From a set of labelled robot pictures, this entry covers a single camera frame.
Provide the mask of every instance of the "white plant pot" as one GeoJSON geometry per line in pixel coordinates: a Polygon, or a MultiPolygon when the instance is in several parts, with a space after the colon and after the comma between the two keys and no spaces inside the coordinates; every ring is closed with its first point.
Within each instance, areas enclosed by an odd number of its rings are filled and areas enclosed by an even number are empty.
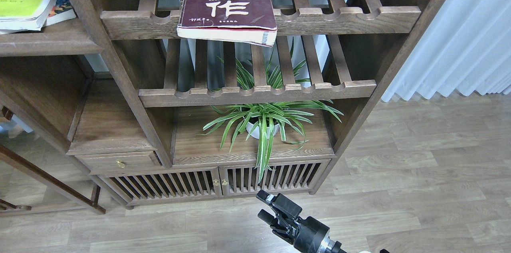
{"type": "MultiPolygon", "coordinates": [[[[247,128],[246,128],[247,132],[250,132],[252,130],[252,127],[254,127],[254,124],[251,122],[248,122],[247,128]]],[[[275,124],[275,131],[273,132],[273,135],[276,135],[280,128],[281,128],[280,124],[275,124]]],[[[266,135],[270,135],[269,128],[266,130],[266,135]]],[[[254,129],[254,132],[252,132],[252,134],[250,136],[255,139],[259,139],[259,125],[254,129]]]]}

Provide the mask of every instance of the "brass drawer knob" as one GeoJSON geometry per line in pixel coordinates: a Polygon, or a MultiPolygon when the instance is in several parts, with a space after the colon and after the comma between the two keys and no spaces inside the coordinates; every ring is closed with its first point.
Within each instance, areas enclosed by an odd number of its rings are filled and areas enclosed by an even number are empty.
{"type": "Polygon", "coordinates": [[[126,167],[126,163],[124,163],[122,160],[117,160],[117,166],[119,166],[119,168],[124,168],[126,167]]]}

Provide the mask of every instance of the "spider plant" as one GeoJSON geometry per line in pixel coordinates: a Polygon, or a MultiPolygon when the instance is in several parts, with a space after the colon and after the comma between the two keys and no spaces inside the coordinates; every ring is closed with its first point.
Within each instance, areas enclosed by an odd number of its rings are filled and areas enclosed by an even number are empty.
{"type": "MultiPolygon", "coordinates": [[[[306,60],[302,60],[298,65],[294,66],[293,73],[295,78],[299,74],[299,70],[305,66],[305,63],[306,60]]],[[[271,70],[270,62],[268,62],[265,65],[265,72],[268,85],[273,88],[283,87],[280,66],[276,66],[275,69],[271,70]]],[[[238,59],[236,59],[236,77],[241,88],[250,89],[254,87],[254,76],[243,67],[243,64],[238,59]]],[[[310,81],[310,79],[306,78],[296,80],[297,83],[306,81],[310,81]]],[[[289,144],[300,144],[300,146],[296,149],[298,150],[303,147],[305,142],[307,142],[303,123],[312,123],[308,117],[314,115],[304,109],[322,109],[334,115],[339,122],[341,122],[341,120],[338,115],[343,115],[343,113],[337,109],[328,106],[321,101],[249,103],[226,105],[222,106],[221,109],[215,106],[212,106],[212,108],[223,116],[209,122],[202,128],[202,130],[205,131],[209,129],[207,133],[203,133],[203,135],[208,135],[226,123],[222,135],[222,141],[220,142],[220,148],[223,147],[228,138],[229,130],[233,126],[235,126],[235,130],[232,137],[230,137],[230,151],[232,150],[236,137],[246,130],[250,120],[253,121],[252,123],[254,126],[249,131],[245,140],[248,140],[250,135],[255,130],[259,129],[259,146],[257,148],[257,162],[255,165],[255,167],[259,167],[258,183],[261,182],[265,170],[271,170],[268,163],[273,147],[273,137],[276,134],[276,124],[279,124],[280,127],[279,131],[281,133],[281,140],[289,144]],[[286,137],[286,126],[289,126],[303,136],[303,140],[294,142],[288,141],[286,137]]]]}

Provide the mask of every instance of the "slatted cabinet door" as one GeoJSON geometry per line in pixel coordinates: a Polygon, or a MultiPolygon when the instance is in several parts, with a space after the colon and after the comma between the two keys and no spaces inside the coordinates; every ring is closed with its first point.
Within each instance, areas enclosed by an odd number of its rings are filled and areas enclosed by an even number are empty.
{"type": "Polygon", "coordinates": [[[267,192],[310,191],[329,162],[330,159],[270,163],[271,170],[265,171],[259,184],[259,168],[221,166],[222,191],[224,196],[256,194],[261,189],[267,192]]]}
{"type": "Polygon", "coordinates": [[[102,176],[102,180],[131,206],[223,196],[218,167],[102,176]]]}

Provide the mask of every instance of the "sheer curtain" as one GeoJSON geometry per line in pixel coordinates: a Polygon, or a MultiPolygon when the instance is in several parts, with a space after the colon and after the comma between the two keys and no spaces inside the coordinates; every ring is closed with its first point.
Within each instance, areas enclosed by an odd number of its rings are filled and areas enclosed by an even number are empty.
{"type": "Polygon", "coordinates": [[[382,100],[511,92],[511,0],[446,0],[382,100]]]}

